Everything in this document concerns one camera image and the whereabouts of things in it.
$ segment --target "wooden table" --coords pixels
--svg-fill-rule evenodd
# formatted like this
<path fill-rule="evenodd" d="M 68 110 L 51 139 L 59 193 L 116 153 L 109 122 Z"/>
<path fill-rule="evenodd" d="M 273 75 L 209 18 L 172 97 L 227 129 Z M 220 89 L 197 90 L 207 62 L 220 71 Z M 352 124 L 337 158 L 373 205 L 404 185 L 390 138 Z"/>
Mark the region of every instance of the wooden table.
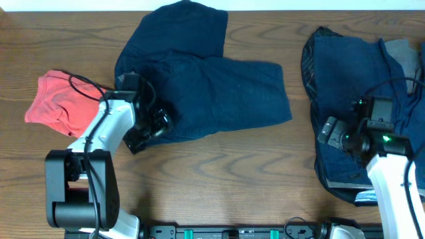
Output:
<path fill-rule="evenodd" d="M 61 238 L 44 208 L 44 157 L 74 138 L 25 124 L 47 70 L 66 69 L 113 86 L 114 66 L 146 12 L 0 14 L 0 238 Z M 376 207 L 356 208 L 317 180 L 301 50 L 326 26 L 376 41 L 425 41 L 420 11 L 232 12 L 225 56 L 284 68 L 293 120 L 262 129 L 216 133 L 133 156 L 120 145 L 114 165 L 121 206 L 144 220 L 179 224 L 283 224 L 292 216 L 379 222 Z"/>

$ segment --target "green light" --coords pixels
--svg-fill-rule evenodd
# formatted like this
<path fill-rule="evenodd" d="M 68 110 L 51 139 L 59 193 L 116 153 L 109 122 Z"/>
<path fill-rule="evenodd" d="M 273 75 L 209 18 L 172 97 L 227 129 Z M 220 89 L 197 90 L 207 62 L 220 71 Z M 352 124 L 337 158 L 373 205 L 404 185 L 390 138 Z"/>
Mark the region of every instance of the green light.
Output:
<path fill-rule="evenodd" d="M 386 135 L 384 135 L 382 138 L 384 139 L 385 142 L 391 141 L 391 138 Z"/>

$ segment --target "pink cloth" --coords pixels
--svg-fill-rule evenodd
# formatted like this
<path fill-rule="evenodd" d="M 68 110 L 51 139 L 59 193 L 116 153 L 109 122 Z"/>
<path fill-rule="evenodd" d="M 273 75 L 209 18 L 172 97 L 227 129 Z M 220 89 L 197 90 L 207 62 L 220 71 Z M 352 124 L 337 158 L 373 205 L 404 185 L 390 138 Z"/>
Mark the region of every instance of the pink cloth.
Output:
<path fill-rule="evenodd" d="M 98 113 L 99 102 L 72 89 L 68 78 L 68 74 L 57 70 L 49 70 L 39 78 L 39 89 L 25 113 L 25 122 L 42 123 L 68 136 L 80 137 L 84 133 Z M 100 98 L 93 85 L 77 78 L 72 82 L 81 92 Z"/>

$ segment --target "dark blue fabric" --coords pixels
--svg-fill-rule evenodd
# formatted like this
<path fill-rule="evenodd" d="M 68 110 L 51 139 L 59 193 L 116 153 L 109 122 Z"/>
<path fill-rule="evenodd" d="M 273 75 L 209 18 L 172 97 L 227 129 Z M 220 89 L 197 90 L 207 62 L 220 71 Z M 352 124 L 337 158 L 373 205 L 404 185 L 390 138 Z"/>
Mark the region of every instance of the dark blue fabric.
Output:
<path fill-rule="evenodd" d="M 316 122 L 313 123 L 316 135 L 329 116 L 354 124 L 357 117 L 350 110 L 352 101 L 380 82 L 404 77 L 402 67 L 386 52 L 382 39 L 368 43 L 354 37 L 317 34 L 313 41 L 313 77 L 303 78 L 304 81 L 307 79 L 304 84 L 314 101 L 311 117 L 312 122 Z M 425 99 L 421 87 L 409 96 L 406 90 L 406 82 L 400 80 L 381 86 L 372 95 L 394 98 L 392 120 L 395 132 L 408 136 L 413 149 L 417 150 L 425 140 Z M 319 170 L 325 178 L 338 183 L 371 184 L 366 170 L 350 155 L 321 143 L 316 143 L 316 149 L 320 162 L 317 166 L 323 167 Z M 418 187 L 425 189 L 425 155 L 417 160 L 416 166 Z"/>
<path fill-rule="evenodd" d="M 227 18 L 225 11 L 180 1 L 146 15 L 124 47 L 116 77 L 140 74 L 177 111 L 175 128 L 151 144 L 292 118 L 280 65 L 223 58 Z"/>

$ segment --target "blue cloth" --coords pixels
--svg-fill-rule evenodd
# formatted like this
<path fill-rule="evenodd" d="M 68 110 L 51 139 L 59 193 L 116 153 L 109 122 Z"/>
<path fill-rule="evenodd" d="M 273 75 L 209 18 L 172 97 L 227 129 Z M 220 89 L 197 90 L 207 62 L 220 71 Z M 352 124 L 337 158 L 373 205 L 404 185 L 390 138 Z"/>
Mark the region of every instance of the blue cloth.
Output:
<path fill-rule="evenodd" d="M 422 63 L 425 62 L 424 51 L 425 44 L 422 45 Z M 368 43 L 355 37 L 342 37 L 324 28 L 313 34 L 306 44 L 301 67 L 305 68 L 303 83 L 312 100 L 311 120 L 316 136 L 329 116 L 354 125 L 357 117 L 350 110 L 352 101 L 359 100 L 369 88 L 385 80 L 404 77 L 401 65 L 387 53 L 382 39 Z M 406 82 L 399 80 L 382 85 L 372 93 L 394 99 L 395 133 L 409 137 L 414 151 L 425 141 L 423 91 L 417 87 L 408 95 Z M 324 174 L 319 177 L 338 183 L 371 185 L 366 170 L 350 155 L 318 142 L 316 151 L 317 166 L 322 167 L 318 174 Z M 415 164 L 418 187 L 425 189 L 425 154 Z"/>
<path fill-rule="evenodd" d="M 124 47 L 116 78 L 140 74 L 176 110 L 174 129 L 150 144 L 292 118 L 280 65 L 223 58 L 227 19 L 226 11 L 180 1 L 146 15 Z"/>

